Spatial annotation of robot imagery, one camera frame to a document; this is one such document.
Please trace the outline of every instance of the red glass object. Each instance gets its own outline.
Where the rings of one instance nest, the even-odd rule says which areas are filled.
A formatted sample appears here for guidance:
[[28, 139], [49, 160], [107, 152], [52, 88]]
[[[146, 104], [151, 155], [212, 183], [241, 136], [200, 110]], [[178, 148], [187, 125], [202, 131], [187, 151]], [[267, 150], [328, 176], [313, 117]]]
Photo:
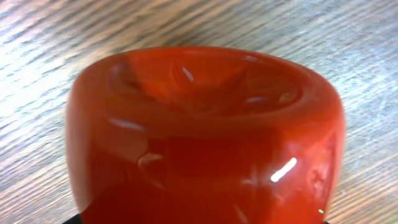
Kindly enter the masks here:
[[135, 50], [75, 81], [67, 161], [84, 223], [319, 223], [343, 108], [315, 72], [217, 47]]

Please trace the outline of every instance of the glossy surface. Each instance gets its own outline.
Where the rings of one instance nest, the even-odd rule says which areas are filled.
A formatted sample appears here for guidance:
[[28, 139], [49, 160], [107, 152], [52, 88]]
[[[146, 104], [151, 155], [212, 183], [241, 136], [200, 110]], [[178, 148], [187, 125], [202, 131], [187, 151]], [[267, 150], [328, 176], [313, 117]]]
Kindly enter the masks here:
[[67, 122], [85, 223], [321, 223], [344, 138], [324, 78], [211, 47], [96, 62], [72, 88]]

